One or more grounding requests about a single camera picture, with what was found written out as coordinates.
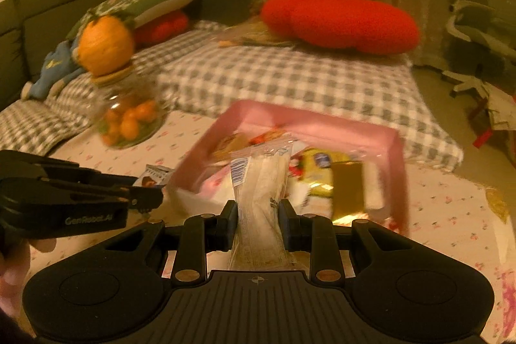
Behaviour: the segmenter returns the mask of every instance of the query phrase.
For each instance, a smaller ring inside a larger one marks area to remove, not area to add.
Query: chair armrest
[[[455,27],[455,21],[457,19],[457,13],[455,12],[449,19],[448,19],[448,22],[446,23],[446,30],[447,32],[452,35],[453,37],[456,37],[456,38],[460,38],[468,43],[471,43],[471,38],[469,36],[467,36],[466,34],[460,32],[456,27]]]
[[[496,25],[496,26],[499,26],[501,28],[504,28],[505,30],[508,30],[508,31],[516,31],[516,24],[514,23],[510,23],[509,21],[505,21],[503,18],[500,18],[500,17],[494,17],[491,22]]]
[[[483,5],[481,3],[478,3],[478,2],[471,2],[471,1],[466,1],[466,0],[458,0],[457,2],[455,2],[452,6],[451,6],[451,9],[454,14],[456,14],[458,11],[464,9],[464,8],[467,8],[467,7],[474,7],[474,8],[480,8],[480,9],[483,9],[483,10],[487,10],[487,11],[491,11],[491,12],[495,12],[495,8],[492,8],[490,6],[487,6],[487,5]]]

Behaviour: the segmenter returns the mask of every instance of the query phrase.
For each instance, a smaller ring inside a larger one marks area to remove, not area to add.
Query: orange fruit
[[[103,134],[102,143],[104,143],[106,146],[113,146],[117,142],[109,134]]]
[[[124,113],[124,120],[136,120],[136,109],[135,108],[129,108]]]
[[[141,103],[136,107],[135,112],[136,118],[141,122],[152,123],[158,117],[156,101],[150,99]]]
[[[140,134],[138,121],[136,121],[134,118],[126,118],[120,125],[120,133],[126,140],[135,140]]]
[[[120,137],[120,125],[118,123],[111,123],[109,125],[107,134],[109,134],[117,142],[118,138]]]
[[[134,39],[113,15],[94,17],[83,30],[77,47],[79,63],[95,77],[124,67],[134,54]]]
[[[132,107],[135,107],[138,104],[138,98],[136,95],[127,95],[118,99],[117,104],[114,105],[114,110],[119,115],[124,115],[124,113]]]
[[[106,111],[106,114],[104,115],[104,119],[108,123],[118,123],[118,122],[120,122],[120,116],[112,108],[110,108],[109,110]]]

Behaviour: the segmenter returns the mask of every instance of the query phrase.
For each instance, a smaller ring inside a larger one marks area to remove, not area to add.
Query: human hand
[[[31,240],[30,245],[40,252],[51,252],[56,248],[56,240]],[[23,241],[6,256],[0,254],[0,310],[10,317],[14,318],[20,313],[22,290],[29,267],[29,241]]]

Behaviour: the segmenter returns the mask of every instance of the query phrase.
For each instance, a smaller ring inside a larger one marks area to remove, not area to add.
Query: checkered bedding
[[[350,56],[208,43],[164,67],[175,108],[216,117],[237,99],[285,104],[399,131],[406,159],[452,171],[463,151],[423,102],[406,56]]]
[[[201,21],[133,57],[137,72],[159,75],[171,109],[216,117],[237,99],[285,104],[398,129],[407,159],[448,171],[461,163],[462,150],[424,104],[405,57],[220,49],[210,42],[220,29]],[[93,97],[84,74],[55,99],[12,104],[0,112],[0,148],[47,154],[89,126]]]
[[[133,64],[140,74],[159,73],[165,64],[206,44],[221,28],[219,24],[200,21],[192,31],[139,51],[133,56]],[[0,112],[0,149],[47,154],[58,143],[90,125],[93,97],[89,75],[82,74],[57,98],[47,98],[44,103],[16,101]]]

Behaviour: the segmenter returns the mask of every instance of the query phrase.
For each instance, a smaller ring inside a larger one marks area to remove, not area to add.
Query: pink box
[[[197,193],[200,178],[205,177],[211,152],[220,140],[234,132],[255,136],[273,127],[281,127],[314,147],[342,152],[362,149],[376,156],[386,207],[390,207],[400,233],[408,235],[407,177],[397,130],[252,100],[233,103],[175,169],[167,188],[173,203],[181,205],[188,215],[221,210],[220,205],[193,194]]]

